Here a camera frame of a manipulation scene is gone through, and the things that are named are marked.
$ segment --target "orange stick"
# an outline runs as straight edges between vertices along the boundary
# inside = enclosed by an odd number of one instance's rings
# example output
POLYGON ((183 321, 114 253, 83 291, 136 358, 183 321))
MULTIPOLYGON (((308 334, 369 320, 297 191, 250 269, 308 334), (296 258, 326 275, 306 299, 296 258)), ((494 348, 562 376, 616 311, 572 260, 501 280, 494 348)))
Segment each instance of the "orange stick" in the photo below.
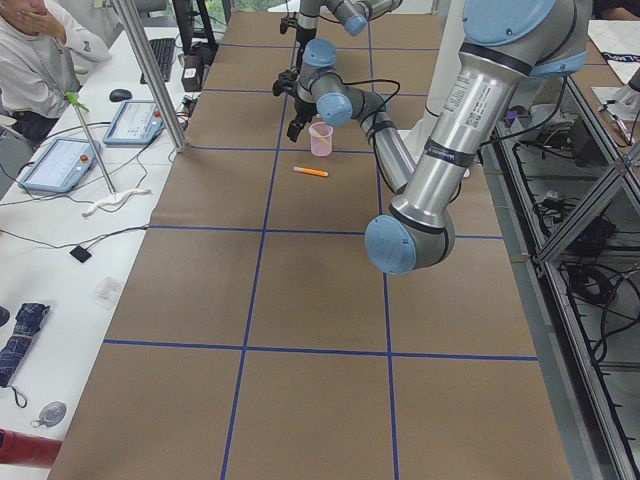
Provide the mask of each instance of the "orange stick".
POLYGON ((323 170, 314 170, 313 168, 293 167, 294 172, 306 173, 307 175, 315 175, 317 177, 328 177, 329 172, 323 170))

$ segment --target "white table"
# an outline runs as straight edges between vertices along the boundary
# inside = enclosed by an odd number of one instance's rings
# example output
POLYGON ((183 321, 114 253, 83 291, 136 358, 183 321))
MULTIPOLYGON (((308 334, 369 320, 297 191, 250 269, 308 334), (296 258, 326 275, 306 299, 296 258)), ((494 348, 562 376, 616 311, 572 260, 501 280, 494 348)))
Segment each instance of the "white table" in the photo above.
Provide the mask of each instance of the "white table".
MULTIPOLYGON (((149 38, 174 37, 175 28, 149 28, 149 38)), ((110 121, 118 104, 108 95, 114 88, 125 88, 136 100, 152 100, 146 85, 141 85, 140 68, 126 34, 121 34, 111 48, 112 58, 97 64, 80 92, 80 101, 90 112, 87 123, 110 121)), ((180 105, 185 95, 181 84, 182 68, 174 62, 171 81, 166 84, 174 105, 180 105)), ((54 132, 79 126, 75 111, 70 108, 62 116, 54 132)), ((101 140, 104 127, 91 127, 95 139, 101 140)), ((63 136, 84 138, 77 128, 63 136)), ((77 244, 83 240, 121 229, 148 223, 174 156, 173 143, 167 132, 139 156, 147 170, 142 186, 151 194, 131 197, 115 213, 98 210, 88 218, 82 217, 89 204, 74 203, 67 198, 50 201, 29 201, 0 207, 0 228, 11 233, 54 245, 77 244)), ((133 188, 144 175, 143 167, 135 160, 129 162, 140 148, 103 148, 102 157, 118 191, 133 188)), ((109 194, 100 169, 93 170, 81 181, 82 186, 70 193, 76 200, 95 201, 109 194)), ((29 196, 15 184, 0 204, 23 202, 29 196)), ((123 287, 144 231, 136 230, 101 241, 90 252, 93 257, 82 264, 69 251, 73 247, 52 249, 0 234, 0 305, 11 312, 11 320, 0 328, 0 348, 10 337, 15 315, 25 302, 39 302, 51 306, 41 332, 14 374, 11 384, 29 400, 26 408, 14 403, 10 389, 0 389, 0 428, 48 438, 63 439, 69 428, 84 385, 89 377, 98 350, 109 326, 121 289, 110 302, 96 301, 96 287, 111 279, 123 287), (51 428, 33 428, 31 421, 52 401, 67 405, 64 420, 51 428)), ((0 478, 45 479, 48 469, 0 465, 0 478)))

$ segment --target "white shirt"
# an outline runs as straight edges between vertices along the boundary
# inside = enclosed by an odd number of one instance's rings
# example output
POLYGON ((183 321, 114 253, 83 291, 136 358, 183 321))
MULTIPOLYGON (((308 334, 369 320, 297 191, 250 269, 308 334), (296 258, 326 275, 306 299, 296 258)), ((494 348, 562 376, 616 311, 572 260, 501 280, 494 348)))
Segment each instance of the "white shirt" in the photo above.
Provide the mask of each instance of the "white shirt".
POLYGON ((47 10, 64 26, 66 45, 48 35, 25 35, 0 17, 0 89, 9 112, 30 110, 59 118, 67 108, 66 92, 80 88, 69 50, 89 61, 110 56, 105 43, 80 25, 57 3, 45 0, 47 10))

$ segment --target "red cylinder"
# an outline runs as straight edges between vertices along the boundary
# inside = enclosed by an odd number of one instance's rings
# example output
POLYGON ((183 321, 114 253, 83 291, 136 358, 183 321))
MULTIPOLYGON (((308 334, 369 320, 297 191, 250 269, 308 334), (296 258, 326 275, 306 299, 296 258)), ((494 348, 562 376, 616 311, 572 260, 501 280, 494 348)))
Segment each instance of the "red cylinder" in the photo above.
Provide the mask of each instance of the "red cylinder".
POLYGON ((0 463, 51 468, 61 446, 61 440, 0 429, 0 463))

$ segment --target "person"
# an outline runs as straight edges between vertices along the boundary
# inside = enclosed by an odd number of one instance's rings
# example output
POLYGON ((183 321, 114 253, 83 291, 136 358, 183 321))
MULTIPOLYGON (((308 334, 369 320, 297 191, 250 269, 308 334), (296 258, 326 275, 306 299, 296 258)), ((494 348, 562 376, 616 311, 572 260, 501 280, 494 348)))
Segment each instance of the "person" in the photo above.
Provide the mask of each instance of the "person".
POLYGON ((595 0, 594 15, 601 20, 640 20, 640 0, 595 0))
POLYGON ((100 62, 105 43, 50 0, 0 0, 0 90, 14 128, 35 144, 46 138, 77 92, 70 51, 100 62))

